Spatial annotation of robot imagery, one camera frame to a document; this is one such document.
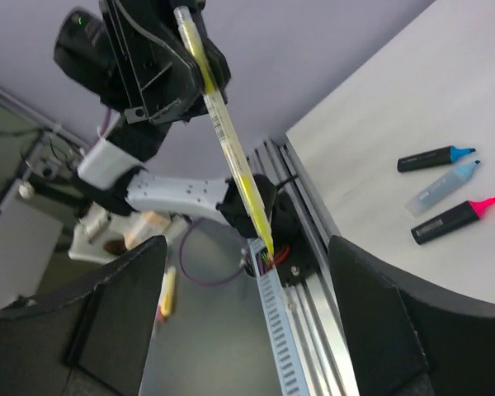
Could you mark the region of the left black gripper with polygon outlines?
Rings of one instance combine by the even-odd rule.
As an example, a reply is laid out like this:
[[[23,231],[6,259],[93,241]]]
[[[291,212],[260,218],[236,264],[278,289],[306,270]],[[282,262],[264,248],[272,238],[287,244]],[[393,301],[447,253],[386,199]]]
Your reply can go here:
[[[231,72],[223,52],[210,39],[203,18],[205,1],[190,1],[210,68],[224,101]],[[166,124],[196,114],[202,80],[177,32],[167,1],[100,1],[99,8],[123,83],[128,123]]]

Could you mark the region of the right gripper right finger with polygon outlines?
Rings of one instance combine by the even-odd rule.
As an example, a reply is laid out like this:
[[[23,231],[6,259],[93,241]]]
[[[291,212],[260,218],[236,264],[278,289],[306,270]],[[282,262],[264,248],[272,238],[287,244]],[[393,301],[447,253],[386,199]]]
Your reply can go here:
[[[495,395],[495,304],[391,266],[343,237],[328,260],[362,395]]]

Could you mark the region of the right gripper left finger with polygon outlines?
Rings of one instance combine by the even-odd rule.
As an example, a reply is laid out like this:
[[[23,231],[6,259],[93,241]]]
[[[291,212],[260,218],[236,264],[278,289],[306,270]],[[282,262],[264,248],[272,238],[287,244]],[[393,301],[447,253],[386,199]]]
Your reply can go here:
[[[0,395],[138,394],[166,256],[165,237],[152,237],[0,309]]]

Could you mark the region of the yellow highlighter pen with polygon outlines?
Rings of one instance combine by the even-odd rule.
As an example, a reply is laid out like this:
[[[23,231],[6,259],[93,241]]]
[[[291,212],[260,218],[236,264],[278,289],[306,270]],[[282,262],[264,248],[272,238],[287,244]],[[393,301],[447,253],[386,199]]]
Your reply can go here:
[[[257,231],[257,236],[266,246],[267,256],[273,258],[274,242],[271,235],[270,221],[266,216],[261,194],[256,186],[246,156],[224,103],[222,93],[219,90],[218,83],[210,67],[210,62],[205,54],[203,41],[188,7],[176,7],[174,9],[174,16],[183,44],[191,53],[200,69],[204,81],[204,102],[224,151],[229,169],[242,197],[244,208],[251,218]]]

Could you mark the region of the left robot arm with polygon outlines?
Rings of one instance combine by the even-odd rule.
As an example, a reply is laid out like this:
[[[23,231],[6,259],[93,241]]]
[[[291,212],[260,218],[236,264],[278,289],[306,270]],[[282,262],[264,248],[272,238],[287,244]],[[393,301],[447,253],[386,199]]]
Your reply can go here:
[[[231,78],[209,37],[202,1],[102,1],[73,8],[54,61],[117,113],[78,164],[74,184],[118,215],[167,212],[226,224],[274,253],[276,189],[252,172],[227,109]],[[153,161],[174,124],[206,116],[229,173],[219,179],[158,174]]]

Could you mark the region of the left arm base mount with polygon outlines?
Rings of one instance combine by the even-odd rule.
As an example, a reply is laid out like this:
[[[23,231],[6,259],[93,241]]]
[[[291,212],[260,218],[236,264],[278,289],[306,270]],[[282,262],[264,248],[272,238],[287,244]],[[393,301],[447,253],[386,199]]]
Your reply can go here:
[[[298,285],[313,274],[320,274],[320,262],[287,192],[277,196],[272,221],[275,252],[272,260],[265,247],[256,254],[255,268],[260,274],[275,270],[282,287]]]

